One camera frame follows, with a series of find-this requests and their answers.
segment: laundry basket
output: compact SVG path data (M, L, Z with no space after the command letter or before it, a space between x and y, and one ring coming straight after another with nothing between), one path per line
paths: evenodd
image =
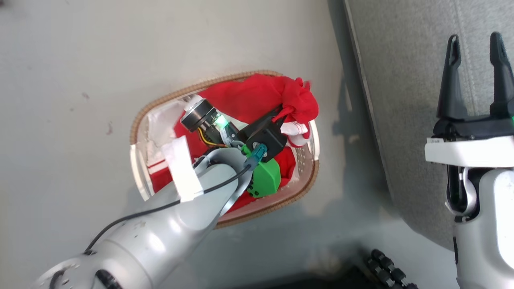
M242 81L254 74L281 76L280 73L275 71L258 70L215 78L196 85L191 85L156 99L147 104L139 112L132 124L130 133L130 159L134 180L136 181L137 188L143 200L146 201L155 194L153 191L152 181L150 179L150 173L147 168L149 113L163 105L169 105L171 102L178 101L194 93L198 93L213 84L225 81ZM278 192L273 195L258 198L254 202L240 209L226 213L219 219L217 228L231 226L273 212L299 200L310 190L318 175L318 157L320 150L318 130L316 128L316 123L313 120L309 122L309 130L311 135L309 142L301 148L295 148L299 176L297 180L290 181L288 185L280 188Z

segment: red fabric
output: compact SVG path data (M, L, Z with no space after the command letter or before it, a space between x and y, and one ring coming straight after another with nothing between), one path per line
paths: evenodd
M230 81L215 84L199 94L220 112L245 123L255 122L280 104L282 104L282 110L273 119L274 121L285 116L285 122L297 121L307 125L319 113L318 103L310 92L310 83L304 83L301 78L293 80L289 77L256 74L243 82ZM186 136L192 162L208 150L198 134L196 132L189 133L180 122L175 125L174 129L177 137ZM303 136L308 138L309 135L310 132L307 132ZM296 165L295 157L291 148L286 147L275 157L275 160L280 166L282 178L280 187L282 187L292 177ZM166 168L150 176L155 192L171 182L171 176L168 177L168 175L170 172ZM245 192L230 211L237 210L253 201L255 199Z

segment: white tape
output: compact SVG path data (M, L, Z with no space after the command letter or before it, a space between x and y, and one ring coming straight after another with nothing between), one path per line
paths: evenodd
M203 194L204 190L191 164L191 154L186 137L174 139L171 143L163 145L161 149L170 168L180 201L191 201Z

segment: green led light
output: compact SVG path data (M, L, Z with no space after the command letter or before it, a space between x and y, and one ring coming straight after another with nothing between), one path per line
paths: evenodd
M224 127L226 127L228 125L228 120L223 115L220 115L220 116L218 116L218 118L216 118L215 123L220 128L224 128Z

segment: gray fabric surface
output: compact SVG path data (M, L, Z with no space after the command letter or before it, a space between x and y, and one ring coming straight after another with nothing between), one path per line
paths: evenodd
M448 37L460 36L460 77L470 114L493 95L489 36L502 33L514 58L510 0L346 0L364 91L393 201L409 226L453 249L444 206L446 169L425 162Z

